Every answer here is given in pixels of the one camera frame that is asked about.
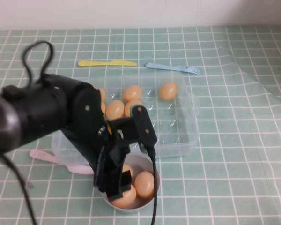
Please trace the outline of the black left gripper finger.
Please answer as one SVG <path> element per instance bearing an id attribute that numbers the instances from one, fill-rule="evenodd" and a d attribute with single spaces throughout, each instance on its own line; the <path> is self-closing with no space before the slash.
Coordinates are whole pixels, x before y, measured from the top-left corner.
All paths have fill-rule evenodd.
<path id="1" fill-rule="evenodd" d="M 123 171 L 121 175 L 121 192 L 126 192 L 131 190 L 133 177 L 131 175 L 131 171 Z"/>
<path id="2" fill-rule="evenodd" d="M 105 193 L 110 201 L 115 201 L 123 197 L 121 191 L 121 175 L 122 170 L 120 168 L 107 174 Z"/>

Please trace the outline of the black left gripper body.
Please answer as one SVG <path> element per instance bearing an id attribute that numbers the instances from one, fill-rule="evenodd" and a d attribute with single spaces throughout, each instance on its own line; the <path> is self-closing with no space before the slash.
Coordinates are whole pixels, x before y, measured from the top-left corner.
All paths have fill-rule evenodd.
<path id="1" fill-rule="evenodd" d="M 104 118 L 98 89 L 76 86 L 70 94 L 69 108 L 65 136 L 93 169 L 94 185 L 105 188 L 107 174 L 123 169 L 129 148 L 122 144 L 114 124 Z"/>

